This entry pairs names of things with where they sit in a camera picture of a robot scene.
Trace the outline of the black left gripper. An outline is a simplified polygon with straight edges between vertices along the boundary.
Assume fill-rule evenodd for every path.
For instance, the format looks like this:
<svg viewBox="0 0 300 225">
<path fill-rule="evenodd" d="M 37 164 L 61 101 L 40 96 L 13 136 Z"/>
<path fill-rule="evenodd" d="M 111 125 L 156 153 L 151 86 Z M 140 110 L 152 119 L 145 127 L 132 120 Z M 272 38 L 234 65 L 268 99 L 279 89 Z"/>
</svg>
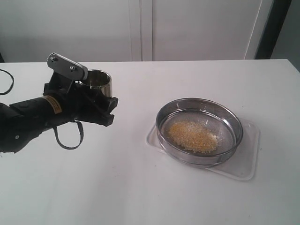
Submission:
<svg viewBox="0 0 300 225">
<path fill-rule="evenodd" d="M 55 114 L 61 114 L 66 121 L 83 121 L 105 127 L 113 123 L 111 112 L 117 107 L 116 97 L 91 97 L 79 84 L 53 73 L 44 86 L 43 99 L 47 100 Z"/>
</svg>

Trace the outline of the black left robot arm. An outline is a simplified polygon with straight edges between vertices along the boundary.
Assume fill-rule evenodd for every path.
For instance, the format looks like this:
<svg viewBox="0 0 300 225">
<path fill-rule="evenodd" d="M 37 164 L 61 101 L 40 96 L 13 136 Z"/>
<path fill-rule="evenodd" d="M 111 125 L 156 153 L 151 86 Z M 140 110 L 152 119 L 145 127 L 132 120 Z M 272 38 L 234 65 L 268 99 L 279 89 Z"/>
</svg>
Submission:
<svg viewBox="0 0 300 225">
<path fill-rule="evenodd" d="M 58 136 L 58 126 L 76 123 L 83 141 L 83 122 L 109 126 L 118 98 L 112 97 L 112 78 L 101 70 L 89 70 L 86 79 L 67 78 L 53 73 L 44 85 L 43 96 L 0 105 L 0 151 L 17 153 L 32 139 L 54 130 L 58 145 L 67 150 Z"/>
</svg>

